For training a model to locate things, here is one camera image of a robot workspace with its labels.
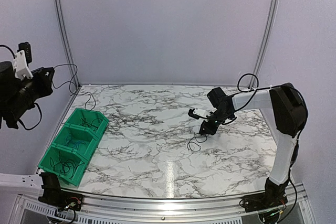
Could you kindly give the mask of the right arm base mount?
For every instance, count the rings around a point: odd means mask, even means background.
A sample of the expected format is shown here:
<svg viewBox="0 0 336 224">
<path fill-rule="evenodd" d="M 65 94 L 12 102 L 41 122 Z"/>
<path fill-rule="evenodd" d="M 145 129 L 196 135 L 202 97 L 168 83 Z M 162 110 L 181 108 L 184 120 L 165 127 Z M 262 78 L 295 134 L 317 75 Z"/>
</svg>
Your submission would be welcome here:
<svg viewBox="0 0 336 224">
<path fill-rule="evenodd" d="M 288 184 L 289 180 L 286 180 L 283 184 L 276 185 L 267 178 L 264 192 L 243 196 L 239 205 L 243 207 L 246 212 L 260 211 L 268 208 L 283 206 L 288 202 L 285 192 Z"/>
</svg>

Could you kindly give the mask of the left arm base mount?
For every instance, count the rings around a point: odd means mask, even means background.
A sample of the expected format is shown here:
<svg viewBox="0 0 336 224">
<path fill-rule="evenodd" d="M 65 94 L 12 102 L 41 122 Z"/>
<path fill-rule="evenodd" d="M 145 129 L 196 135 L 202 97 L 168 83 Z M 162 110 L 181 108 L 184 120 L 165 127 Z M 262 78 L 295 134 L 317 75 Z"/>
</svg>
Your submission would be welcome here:
<svg viewBox="0 0 336 224">
<path fill-rule="evenodd" d="M 61 189 L 58 177 L 54 173 L 41 173 L 43 194 L 38 197 L 40 202 L 58 207 L 60 210 L 80 211 L 84 196 L 79 193 Z"/>
</svg>

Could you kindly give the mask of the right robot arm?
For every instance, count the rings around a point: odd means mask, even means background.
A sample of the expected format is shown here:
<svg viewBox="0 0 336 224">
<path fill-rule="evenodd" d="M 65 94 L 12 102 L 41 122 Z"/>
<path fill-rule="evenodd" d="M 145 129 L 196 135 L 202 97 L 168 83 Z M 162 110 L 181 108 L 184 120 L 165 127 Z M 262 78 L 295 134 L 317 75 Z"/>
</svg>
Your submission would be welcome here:
<svg viewBox="0 0 336 224">
<path fill-rule="evenodd" d="M 202 119 L 199 134 L 214 135 L 226 120 L 234 120 L 236 112 L 251 109 L 271 109 L 276 125 L 277 150 L 275 161 L 265 183 L 260 203 L 271 207 L 284 193 L 290 181 L 290 172 L 299 149 L 299 137 L 308 119 L 308 108 L 301 93 L 291 84 L 257 88 L 226 95 L 221 88 L 212 89 L 207 95 L 215 111 L 190 109 L 188 115 Z"/>
</svg>

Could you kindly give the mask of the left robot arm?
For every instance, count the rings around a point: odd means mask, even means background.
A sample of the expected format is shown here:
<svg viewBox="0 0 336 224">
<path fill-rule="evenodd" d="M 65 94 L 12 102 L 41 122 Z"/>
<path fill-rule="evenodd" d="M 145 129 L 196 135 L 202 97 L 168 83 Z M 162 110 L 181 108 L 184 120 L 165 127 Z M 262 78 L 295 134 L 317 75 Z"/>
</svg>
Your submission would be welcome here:
<svg viewBox="0 0 336 224">
<path fill-rule="evenodd" d="M 52 94 L 54 73 L 53 67 L 41 67 L 33 71 L 31 79 L 20 80 L 15 77 L 11 62 L 1 62 L 1 121 L 5 121 L 8 128 L 18 129 L 19 124 L 27 131 L 36 128 L 27 128 L 20 118 L 26 111 L 35 107 L 42 114 L 36 100 Z M 1 173 L 1 190 L 41 195 L 44 191 L 43 186 L 40 175 Z"/>
</svg>

